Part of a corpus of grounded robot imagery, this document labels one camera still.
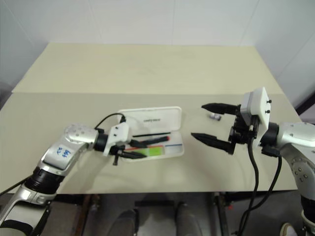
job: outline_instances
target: table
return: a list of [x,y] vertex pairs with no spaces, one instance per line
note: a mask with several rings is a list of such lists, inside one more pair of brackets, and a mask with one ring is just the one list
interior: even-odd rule
[[[237,145],[231,156],[190,133],[227,140],[234,117],[211,120],[200,106],[239,104],[243,93],[260,86],[273,100],[271,121],[300,121],[253,47],[49,44],[0,111],[0,190],[29,175],[71,123],[93,127],[119,109],[180,106],[183,156],[112,166],[112,157],[91,151],[59,193],[252,191],[246,146]],[[277,160],[259,149],[254,154],[259,190],[267,190]],[[295,188],[284,162],[275,190]]]

